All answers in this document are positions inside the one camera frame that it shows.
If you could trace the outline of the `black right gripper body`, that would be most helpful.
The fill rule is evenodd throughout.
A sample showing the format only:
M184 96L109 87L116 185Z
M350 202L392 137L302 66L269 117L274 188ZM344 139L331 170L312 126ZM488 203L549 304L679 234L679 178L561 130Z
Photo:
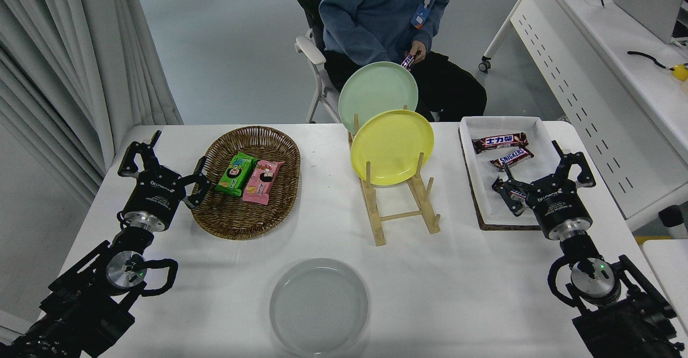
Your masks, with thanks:
M575 231L586 231L592 225L592 218L576 189L569 187L531 191L528 207L548 239L567 239Z

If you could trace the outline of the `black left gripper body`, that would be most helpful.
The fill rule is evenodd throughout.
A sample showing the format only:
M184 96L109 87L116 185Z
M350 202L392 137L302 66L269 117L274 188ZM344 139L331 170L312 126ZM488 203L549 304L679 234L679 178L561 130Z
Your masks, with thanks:
M140 172L137 184L123 209L123 218L153 216L161 225L169 225L180 201L186 196L179 173L165 166Z

